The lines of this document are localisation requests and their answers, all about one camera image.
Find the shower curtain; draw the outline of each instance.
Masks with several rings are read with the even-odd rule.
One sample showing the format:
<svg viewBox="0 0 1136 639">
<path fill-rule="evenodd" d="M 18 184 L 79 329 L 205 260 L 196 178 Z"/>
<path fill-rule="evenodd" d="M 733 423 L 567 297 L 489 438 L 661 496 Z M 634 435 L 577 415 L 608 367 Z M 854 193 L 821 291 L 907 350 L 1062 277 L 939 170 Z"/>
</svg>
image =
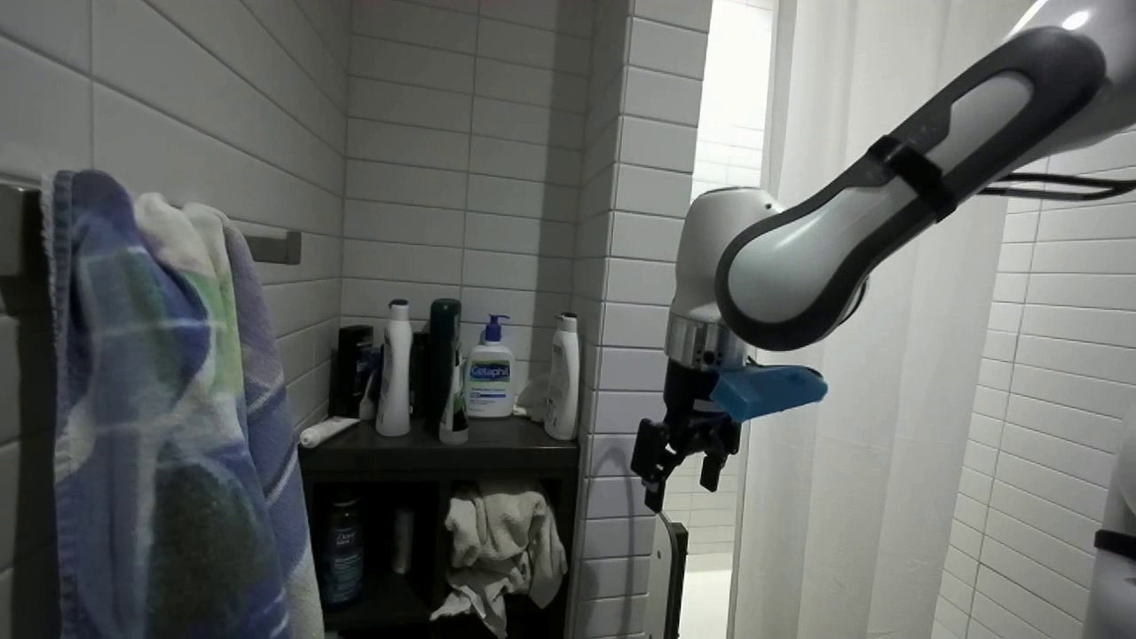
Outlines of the shower curtain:
<svg viewBox="0 0 1136 639">
<path fill-rule="evenodd" d="M 780 0 L 765 186 L 816 192 L 1028 0 Z M 926 639 L 938 595 L 1005 202 L 977 198 L 876 269 L 820 345 L 818 406 L 750 424 L 732 637 Z"/>
</svg>

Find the shelf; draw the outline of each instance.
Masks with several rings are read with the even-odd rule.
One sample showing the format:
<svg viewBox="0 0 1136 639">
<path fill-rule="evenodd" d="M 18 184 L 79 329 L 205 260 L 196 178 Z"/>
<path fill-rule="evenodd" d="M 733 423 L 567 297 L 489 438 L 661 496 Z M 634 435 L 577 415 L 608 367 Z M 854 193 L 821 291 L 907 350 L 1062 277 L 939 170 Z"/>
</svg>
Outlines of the shelf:
<svg viewBox="0 0 1136 639">
<path fill-rule="evenodd" d="M 368 574 L 362 597 L 350 606 L 324 613 L 328 630 L 364 630 L 429 621 L 429 608 L 401 574 Z"/>
<path fill-rule="evenodd" d="M 359 423 L 316 448 L 300 449 L 304 473 L 563 471 L 578 462 L 575 441 L 552 439 L 521 417 L 470 421 L 469 441 L 460 446 L 440 442 L 423 423 L 403 437 L 383 437 L 374 425 Z"/>
</svg>

